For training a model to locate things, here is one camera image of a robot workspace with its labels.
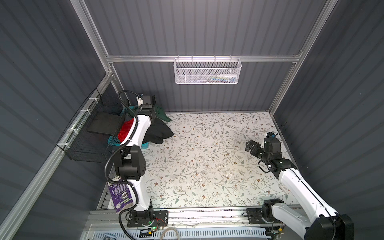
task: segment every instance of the corrugated wall panel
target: corrugated wall panel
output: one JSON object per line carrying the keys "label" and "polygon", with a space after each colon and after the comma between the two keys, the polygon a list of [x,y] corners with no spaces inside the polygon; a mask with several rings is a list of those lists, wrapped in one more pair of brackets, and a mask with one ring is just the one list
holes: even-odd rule
{"label": "corrugated wall panel", "polygon": [[268,110],[291,63],[243,63],[238,84],[175,83],[172,63],[115,63],[124,85],[154,94],[165,111]]}
{"label": "corrugated wall panel", "polygon": [[[105,71],[69,1],[0,1],[0,43],[2,222]],[[59,169],[66,165],[70,172],[77,171],[76,176],[82,178],[88,178],[88,171],[101,168],[89,166],[89,170],[84,170],[79,163],[68,162],[64,161]],[[103,183],[95,177],[94,180],[94,185],[99,185],[100,189],[91,193],[97,195]],[[34,225],[29,239],[38,231],[47,231],[42,220],[45,214],[77,213],[79,208],[67,208],[70,204],[67,196],[71,195],[64,189],[70,187],[69,181],[73,191],[79,189],[81,180],[73,175],[63,175],[49,182],[49,186],[54,182],[57,186],[46,188],[38,199],[38,203],[47,201],[45,209],[36,205],[27,217],[38,215],[34,222],[40,226]],[[80,197],[76,202],[84,210],[79,213],[82,220],[88,210],[94,209],[90,201],[90,197],[85,200]],[[25,222],[21,231],[29,224]],[[50,227],[54,231],[61,225]],[[71,236],[79,233],[69,232]]]}
{"label": "corrugated wall panel", "polygon": [[311,186],[355,223],[384,224],[384,2],[339,0],[275,118]]}
{"label": "corrugated wall panel", "polygon": [[324,0],[86,0],[110,55],[292,55]]}

